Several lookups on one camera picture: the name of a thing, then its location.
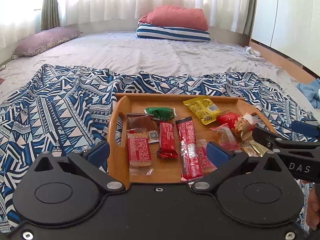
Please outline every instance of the screw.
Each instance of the screw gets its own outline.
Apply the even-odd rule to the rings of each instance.
[[[294,240],[296,237],[296,234],[294,232],[289,232],[285,235],[285,240]]]
[[[108,189],[120,189],[122,187],[122,183],[119,181],[112,181],[107,184]]]
[[[210,184],[208,182],[197,182],[195,183],[195,188],[196,189],[208,189],[210,187]]]
[[[28,231],[26,231],[26,232],[22,233],[22,237],[25,240],[32,240],[33,239],[33,234],[28,232]]]

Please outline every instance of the white bed sheet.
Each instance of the white bed sheet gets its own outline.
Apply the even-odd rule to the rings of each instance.
[[[297,81],[284,69],[256,58],[244,48],[218,41],[209,43],[170,40],[138,39],[135,33],[97,33],[78,37],[34,57],[21,57],[9,62],[0,72],[5,81],[0,86],[0,101],[25,85],[43,64],[81,65],[92,68],[109,68],[121,74],[139,71],[158,75],[252,71],[259,77],[278,83],[300,107],[315,110],[303,94],[295,88]]]

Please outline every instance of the striped folded quilt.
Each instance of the striped folded quilt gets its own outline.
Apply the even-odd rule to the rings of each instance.
[[[177,41],[211,41],[208,32],[184,27],[159,27],[140,23],[136,32],[138,38],[168,39]]]

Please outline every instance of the green snack package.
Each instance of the green snack package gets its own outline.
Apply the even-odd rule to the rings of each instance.
[[[176,110],[169,107],[147,107],[144,112],[153,114],[153,120],[168,121],[177,117]]]

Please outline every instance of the red folded blanket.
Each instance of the red folded blanket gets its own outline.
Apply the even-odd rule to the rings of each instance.
[[[209,29],[202,9],[189,9],[172,5],[159,6],[143,16],[140,23],[148,23],[161,27],[185,27],[201,31]]]

